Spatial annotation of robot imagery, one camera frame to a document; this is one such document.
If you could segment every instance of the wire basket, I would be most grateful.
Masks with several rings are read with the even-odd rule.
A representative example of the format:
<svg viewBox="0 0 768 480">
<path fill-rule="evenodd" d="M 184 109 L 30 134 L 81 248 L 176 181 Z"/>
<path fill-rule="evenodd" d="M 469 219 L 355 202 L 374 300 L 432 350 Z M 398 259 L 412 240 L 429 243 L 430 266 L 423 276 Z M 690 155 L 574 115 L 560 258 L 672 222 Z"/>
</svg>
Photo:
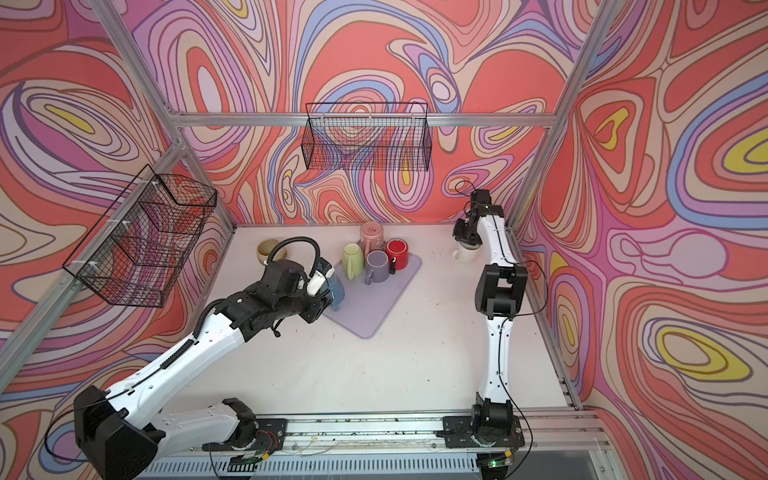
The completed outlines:
<svg viewBox="0 0 768 480">
<path fill-rule="evenodd" d="M 422 102 L 306 104 L 306 169 L 428 171 L 428 111 Z"/>
<path fill-rule="evenodd" d="M 79 269 L 70 270 L 69 258 L 64 269 L 111 305 L 162 307 L 216 202 L 212 187 L 155 174 Z"/>
</svg>

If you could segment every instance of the mug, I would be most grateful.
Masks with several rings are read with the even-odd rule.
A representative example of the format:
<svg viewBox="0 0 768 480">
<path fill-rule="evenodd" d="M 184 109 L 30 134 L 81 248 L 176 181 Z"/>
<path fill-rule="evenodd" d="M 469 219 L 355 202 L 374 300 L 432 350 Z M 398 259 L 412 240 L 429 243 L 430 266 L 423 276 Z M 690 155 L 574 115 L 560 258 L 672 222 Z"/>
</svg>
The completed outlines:
<svg viewBox="0 0 768 480">
<path fill-rule="evenodd" d="M 389 278 L 389 257 L 383 250 L 374 250 L 366 257 L 366 285 L 381 283 Z"/>
<path fill-rule="evenodd" d="M 392 270 L 402 270 L 408 266 L 408 244 L 402 238 L 393 238 L 386 243 L 386 254 L 389 256 L 389 262 L 394 268 Z"/>
<path fill-rule="evenodd" d="M 479 251 L 480 245 L 467 245 L 466 243 L 459 242 L 458 250 L 453 252 L 453 258 L 457 259 L 459 263 L 466 265 L 475 261 Z"/>
<path fill-rule="evenodd" d="M 262 243 L 259 243 L 259 246 L 256 247 L 256 258 L 259 259 L 259 263 L 262 265 L 266 265 L 266 258 L 270 255 L 270 252 L 274 247 L 277 247 L 277 244 L 280 243 L 278 240 L 275 240 L 273 238 L 270 238 L 268 240 L 263 241 Z M 281 260 L 288 256 L 288 252 L 286 251 L 286 247 L 283 247 L 280 249 L 279 252 L 277 252 L 277 255 L 272 260 Z"/>
<path fill-rule="evenodd" d="M 348 243 L 344 247 L 344 254 L 341 257 L 341 264 L 344 266 L 346 277 L 350 280 L 362 273 L 364 262 L 362 250 L 357 243 Z"/>
<path fill-rule="evenodd" d="M 360 227 L 360 246 L 365 258 L 374 250 L 384 250 L 384 227 L 379 222 L 364 223 Z"/>
<path fill-rule="evenodd" d="M 326 286 L 328 287 L 328 290 L 331 291 L 331 297 L 333 298 L 333 301 L 331 302 L 331 308 L 335 312 L 338 312 L 339 305 L 341 304 L 342 300 L 344 300 L 344 285 L 339 282 L 339 279 L 336 278 L 336 274 L 334 273 L 328 278 L 328 280 L 326 280 Z"/>
</svg>

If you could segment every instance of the psychedelic swirl pattern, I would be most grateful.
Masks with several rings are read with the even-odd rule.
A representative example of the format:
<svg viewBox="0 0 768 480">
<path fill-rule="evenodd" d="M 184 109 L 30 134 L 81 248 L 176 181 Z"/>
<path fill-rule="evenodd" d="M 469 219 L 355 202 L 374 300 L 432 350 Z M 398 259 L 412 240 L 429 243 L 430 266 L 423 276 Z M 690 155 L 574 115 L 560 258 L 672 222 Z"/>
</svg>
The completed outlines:
<svg viewBox="0 0 768 480">
<path fill-rule="evenodd" d="M 127 4 L 123 19 L 170 107 L 301 112 L 315 101 L 425 101 L 433 112 L 552 112 L 590 2 Z M 521 74 L 535 71 L 536 75 Z M 236 223 L 439 222 L 462 178 L 513 198 L 540 128 L 433 129 L 428 173 L 305 171 L 301 128 L 186 135 Z"/>
<path fill-rule="evenodd" d="M 87 3 L 0 6 L 0 345 L 126 183 L 168 148 Z M 175 173 L 188 174 L 180 165 Z M 129 375 L 183 336 L 225 238 L 212 217 L 162 310 L 78 294 L 0 395 L 1 479 L 97 477 L 45 452 L 45 429 L 83 388 Z M 49 445 L 81 454 L 71 416 Z"/>
<path fill-rule="evenodd" d="M 768 477 L 768 4 L 628 2 L 515 226 L 628 478 Z"/>
</svg>

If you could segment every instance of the purple mat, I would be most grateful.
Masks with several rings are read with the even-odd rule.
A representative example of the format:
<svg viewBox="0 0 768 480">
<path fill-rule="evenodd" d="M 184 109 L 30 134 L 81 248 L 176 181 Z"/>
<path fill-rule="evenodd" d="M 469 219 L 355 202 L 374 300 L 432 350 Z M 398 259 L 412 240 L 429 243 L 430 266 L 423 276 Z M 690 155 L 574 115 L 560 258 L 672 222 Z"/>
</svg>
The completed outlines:
<svg viewBox="0 0 768 480">
<path fill-rule="evenodd" d="M 336 278 L 344 285 L 344 300 L 339 311 L 334 312 L 328 307 L 323 312 L 334 322 L 354 333 L 361 339 L 369 339 L 376 334 L 384 323 L 386 316 L 397 303 L 397 299 L 411 283 L 411 279 L 419 271 L 422 259 L 413 253 L 408 254 L 408 266 L 398 270 L 382 283 L 366 285 L 365 274 L 350 280 L 344 273 L 341 263 L 336 265 Z"/>
</svg>

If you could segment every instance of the colorful wall panel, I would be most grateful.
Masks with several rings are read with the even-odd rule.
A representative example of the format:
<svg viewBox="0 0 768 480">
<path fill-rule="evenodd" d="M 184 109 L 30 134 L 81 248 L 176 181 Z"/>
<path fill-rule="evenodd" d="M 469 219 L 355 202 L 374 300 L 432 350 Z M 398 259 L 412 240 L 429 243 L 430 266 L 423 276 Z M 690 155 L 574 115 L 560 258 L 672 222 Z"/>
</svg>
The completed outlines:
<svg viewBox="0 0 768 480">
<path fill-rule="evenodd" d="M 422 99 L 439 112 L 553 111 L 596 9 L 587 0 L 119 6 L 171 107 L 222 112 L 361 97 Z"/>
<path fill-rule="evenodd" d="M 627 3 L 516 226 L 628 478 L 768 478 L 768 4 Z"/>
<path fill-rule="evenodd" d="M 236 223 L 439 222 L 462 192 L 509 205 L 541 140 L 540 127 L 461 127 L 453 152 L 432 148 L 429 172 L 306 170 L 298 127 L 189 127 L 185 132 Z"/>
<path fill-rule="evenodd" d="M 0 5 L 0 348 L 88 228 L 168 146 L 85 0 L 12 4 Z M 225 236 L 213 217 L 164 309 L 78 295 L 0 395 L 1 479 L 96 476 L 46 453 L 45 429 L 85 386 L 130 374 L 183 335 Z M 71 416 L 50 444 L 80 454 Z"/>
</svg>

